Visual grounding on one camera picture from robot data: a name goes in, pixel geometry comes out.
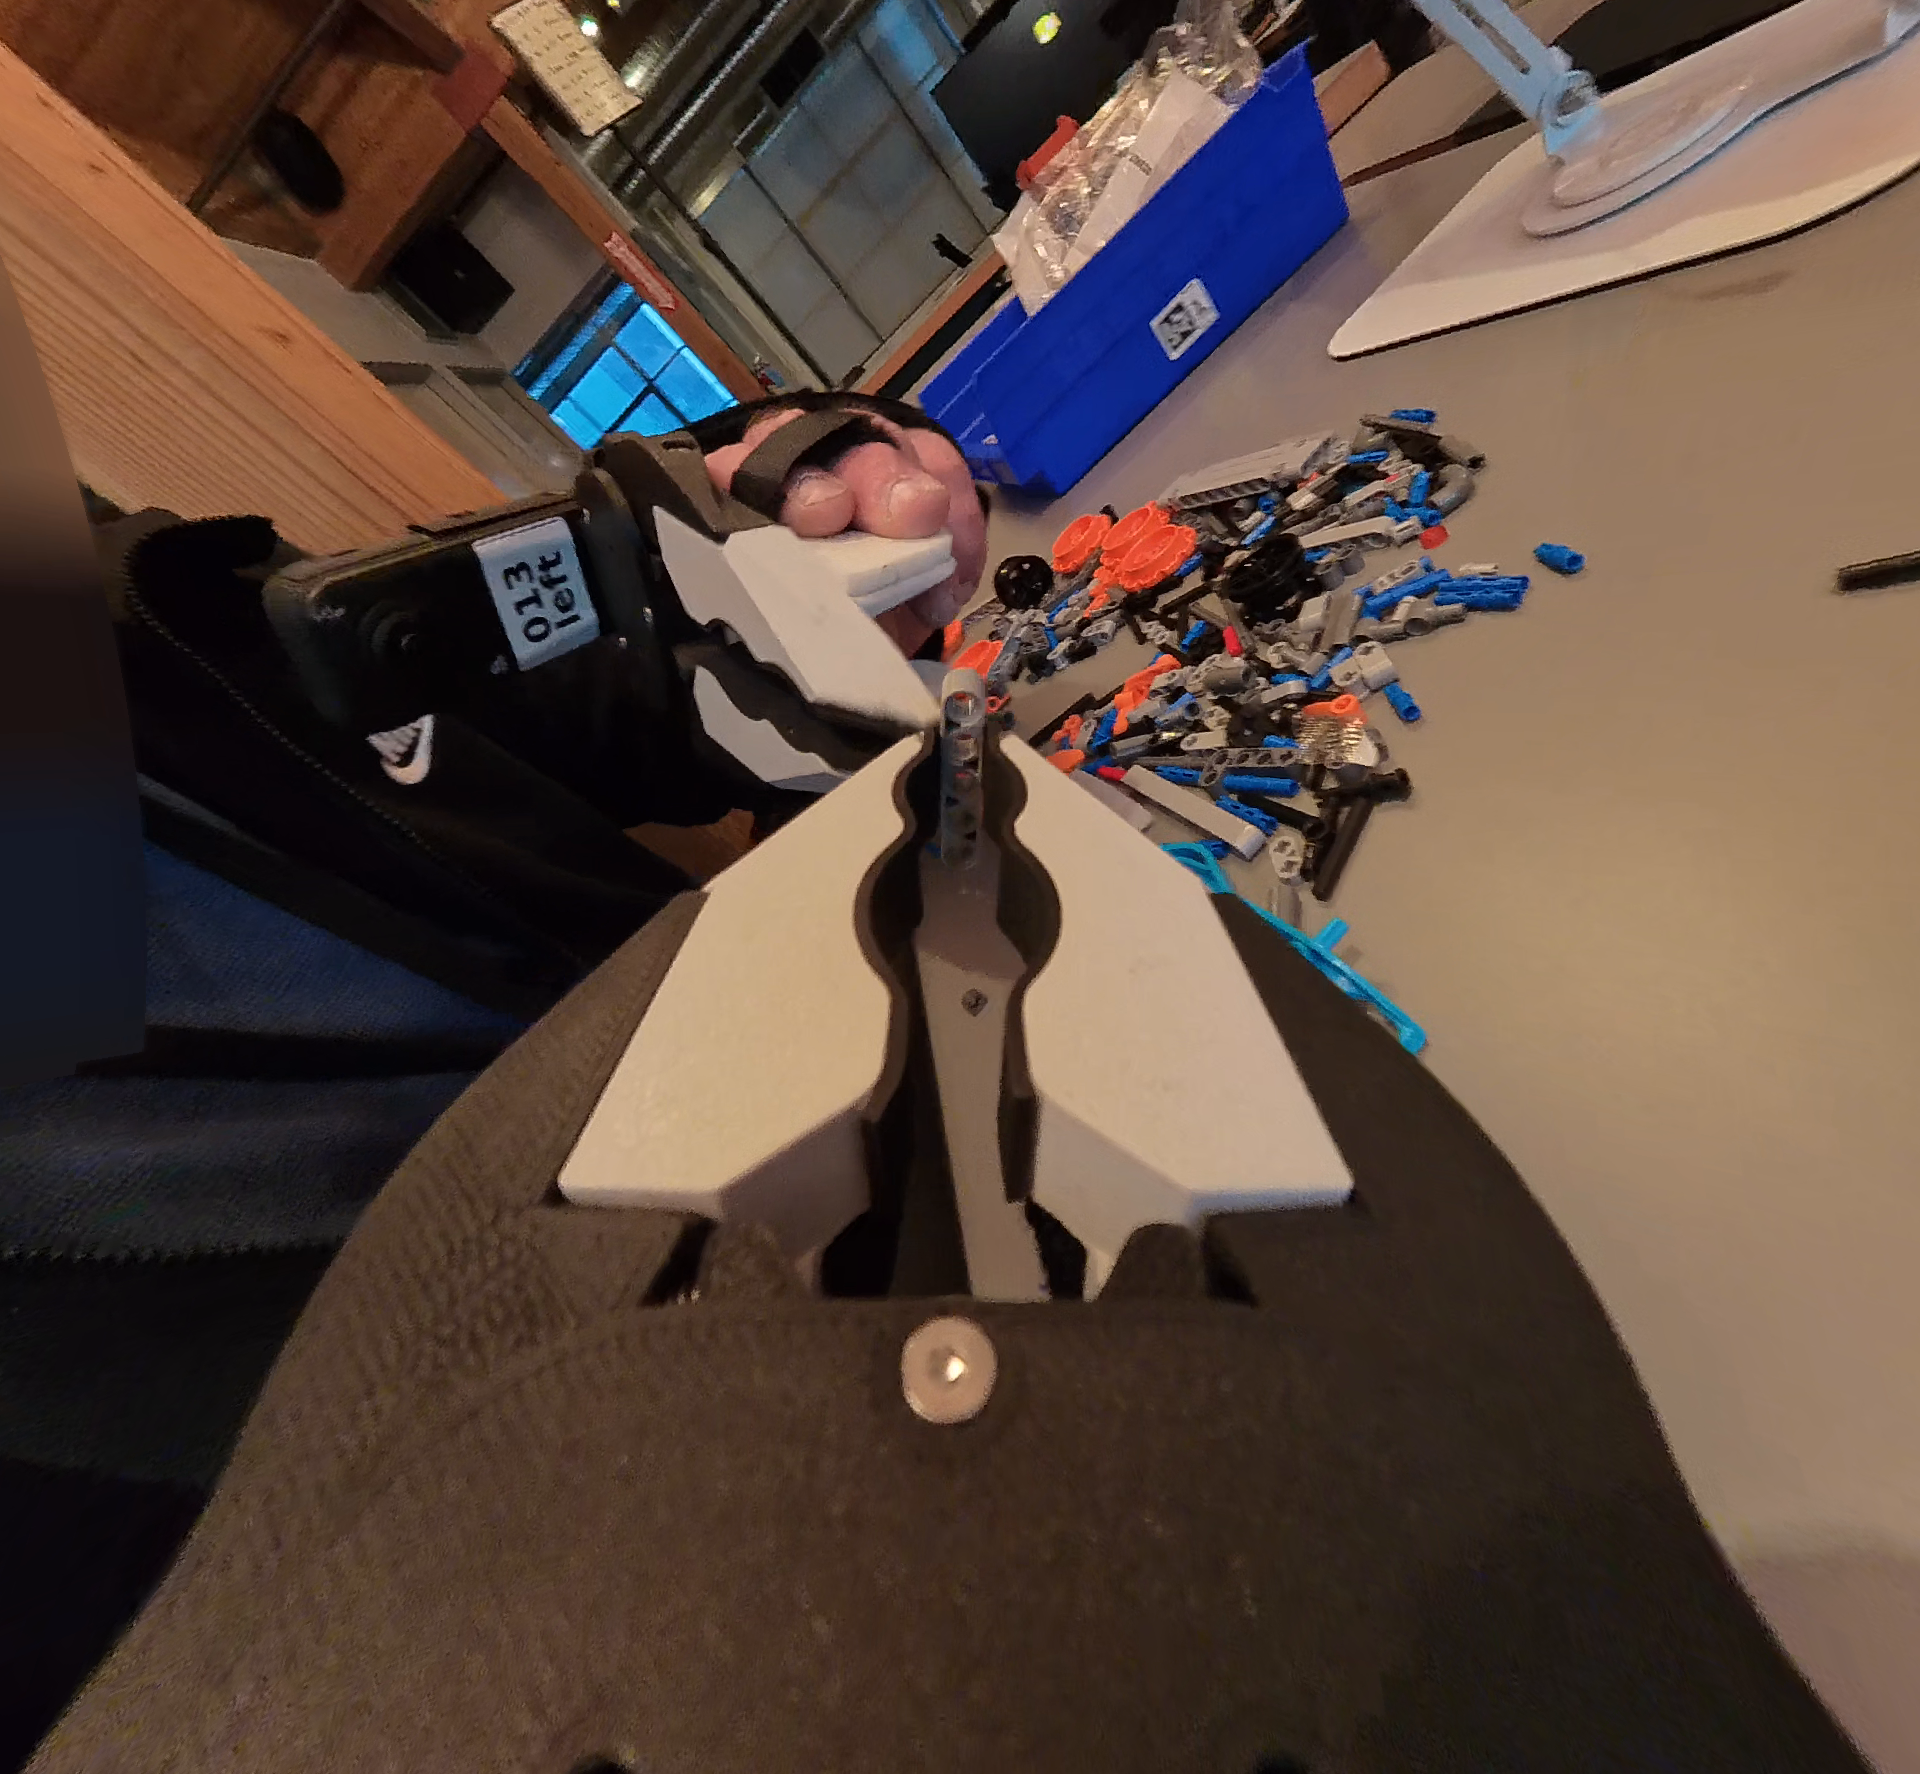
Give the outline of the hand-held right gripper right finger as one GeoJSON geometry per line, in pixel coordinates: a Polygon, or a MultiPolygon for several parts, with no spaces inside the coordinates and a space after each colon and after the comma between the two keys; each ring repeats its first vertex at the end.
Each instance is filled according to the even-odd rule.
{"type": "Polygon", "coordinates": [[[1136,1231],[1336,1208],[1351,1171],[1204,884],[1015,735],[985,769],[1021,959],[1001,1170],[1096,1294],[1136,1231]]]}

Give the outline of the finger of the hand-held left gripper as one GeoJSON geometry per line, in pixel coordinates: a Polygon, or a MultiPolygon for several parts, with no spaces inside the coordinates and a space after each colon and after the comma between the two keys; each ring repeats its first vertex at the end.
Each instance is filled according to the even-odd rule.
{"type": "Polygon", "coordinates": [[[684,682],[704,742],[769,794],[824,796],[891,746],[888,728],[821,716],[750,662],[688,659],[684,682]]]}
{"type": "Polygon", "coordinates": [[[878,619],[940,584],[939,533],[803,537],[765,523],[718,542],[677,520],[654,529],[684,613],[698,625],[733,629],[752,660],[776,668],[807,706],[901,731],[939,717],[935,698],[878,619]]]}

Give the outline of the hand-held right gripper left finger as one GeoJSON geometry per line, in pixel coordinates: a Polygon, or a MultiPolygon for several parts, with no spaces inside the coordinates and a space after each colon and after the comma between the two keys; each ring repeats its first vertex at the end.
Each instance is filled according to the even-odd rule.
{"type": "Polygon", "coordinates": [[[950,1288],[919,940],[930,738],[718,874],[563,1164],[589,1211],[761,1225],[829,1282],[950,1288]]]}

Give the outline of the turquoise connector piece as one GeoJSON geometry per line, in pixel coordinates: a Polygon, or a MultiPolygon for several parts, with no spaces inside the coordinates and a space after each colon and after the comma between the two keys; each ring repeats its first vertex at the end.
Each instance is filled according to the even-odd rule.
{"type": "Polygon", "coordinates": [[[1159,848],[1188,868],[1191,874],[1196,874],[1212,898],[1234,898],[1257,921],[1279,934],[1337,993],[1345,993],[1370,1019],[1377,1019],[1407,1055],[1424,1056],[1428,1052],[1428,1030],[1337,951],[1347,937],[1343,919],[1336,917],[1310,934],[1257,901],[1240,896],[1234,882],[1223,868],[1224,842],[1164,842],[1159,848]]]}

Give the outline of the grey beam piece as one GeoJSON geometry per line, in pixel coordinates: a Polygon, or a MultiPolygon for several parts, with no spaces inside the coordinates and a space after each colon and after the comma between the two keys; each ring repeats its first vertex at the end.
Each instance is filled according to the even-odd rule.
{"type": "Polygon", "coordinates": [[[914,934],[930,1052],[943,1065],[993,1067],[1021,955],[998,923],[999,857],[985,832],[987,693],[950,667],[939,691],[936,796],[921,855],[914,934]]]}

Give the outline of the pile of plastic building pieces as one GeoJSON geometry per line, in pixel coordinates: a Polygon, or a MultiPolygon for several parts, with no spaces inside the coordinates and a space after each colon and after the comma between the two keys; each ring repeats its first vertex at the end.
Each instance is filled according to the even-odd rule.
{"type": "Polygon", "coordinates": [[[992,586],[940,652],[982,675],[987,707],[1010,721],[1025,693],[1132,639],[1138,667],[1027,741],[1223,855],[1249,832],[1283,896],[1330,903],[1375,813],[1410,798],[1377,724],[1424,716],[1402,646],[1517,611],[1529,593],[1526,572],[1443,559],[1484,463],[1433,408],[1396,405],[1192,470],[1150,500],[1199,532],[1178,577],[1091,611],[1060,586],[1040,610],[1009,611],[992,586]],[[1327,593],[1293,622],[1249,627],[1219,594],[1221,571],[1274,532],[1301,537],[1327,593]]]}

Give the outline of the person's left hand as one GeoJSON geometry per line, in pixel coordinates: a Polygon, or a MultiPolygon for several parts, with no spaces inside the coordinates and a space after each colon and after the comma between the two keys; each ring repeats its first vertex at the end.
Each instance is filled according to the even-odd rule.
{"type": "Polygon", "coordinates": [[[982,583],[989,533],[982,491],[940,428],[870,395],[775,397],[705,425],[708,478],[729,492],[739,469],[773,431],[811,413],[856,415],[866,438],[795,466],[782,487],[779,520],[807,539],[844,532],[893,539],[946,533],[952,574],[878,619],[905,657],[932,659],[982,583]]]}

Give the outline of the black spoked wheel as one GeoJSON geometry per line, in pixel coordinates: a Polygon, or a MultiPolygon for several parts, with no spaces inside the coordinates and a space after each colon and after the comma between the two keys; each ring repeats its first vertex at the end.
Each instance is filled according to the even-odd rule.
{"type": "Polygon", "coordinates": [[[1309,599],[1324,593],[1301,537],[1284,532],[1267,533],[1242,560],[1224,567],[1219,580],[1219,594],[1249,627],[1293,622],[1309,599]]]}

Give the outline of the blue storage bin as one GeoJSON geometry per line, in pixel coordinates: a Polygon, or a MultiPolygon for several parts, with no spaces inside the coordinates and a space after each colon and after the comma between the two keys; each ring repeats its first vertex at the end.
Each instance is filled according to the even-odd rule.
{"type": "Polygon", "coordinates": [[[1065,495],[1347,216],[1294,47],[1051,303],[1010,301],[932,374],[923,411],[977,481],[1065,495]]]}

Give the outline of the clear plastic parts bag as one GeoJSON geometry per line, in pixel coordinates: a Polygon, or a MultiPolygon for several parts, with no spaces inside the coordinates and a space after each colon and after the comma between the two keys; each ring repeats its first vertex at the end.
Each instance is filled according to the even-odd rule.
{"type": "Polygon", "coordinates": [[[1025,178],[993,247],[1036,315],[1257,90],[1262,63],[1230,3],[1162,27],[1087,124],[1025,178]]]}

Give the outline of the white hanging sign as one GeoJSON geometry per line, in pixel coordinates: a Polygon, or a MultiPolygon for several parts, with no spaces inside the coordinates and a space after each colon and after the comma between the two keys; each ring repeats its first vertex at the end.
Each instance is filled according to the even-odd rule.
{"type": "Polygon", "coordinates": [[[608,55],[565,0],[515,0],[490,16],[493,34],[561,111],[572,133],[598,138],[639,109],[608,55]]]}

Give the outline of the white book stand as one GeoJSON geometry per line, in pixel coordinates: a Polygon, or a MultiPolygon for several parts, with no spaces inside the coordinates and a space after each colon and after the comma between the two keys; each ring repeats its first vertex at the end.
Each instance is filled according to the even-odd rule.
{"type": "Polygon", "coordinates": [[[1502,0],[1409,0],[1536,127],[1330,342],[1337,361],[1828,219],[1916,172],[1918,0],[1804,0],[1599,95],[1502,0]]]}

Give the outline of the wooden post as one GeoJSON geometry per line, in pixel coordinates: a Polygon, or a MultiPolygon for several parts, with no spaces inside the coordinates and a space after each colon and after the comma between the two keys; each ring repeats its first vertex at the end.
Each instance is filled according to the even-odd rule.
{"type": "Polygon", "coordinates": [[[336,554],[500,502],[482,473],[2,51],[2,253],[79,478],[336,554]]]}

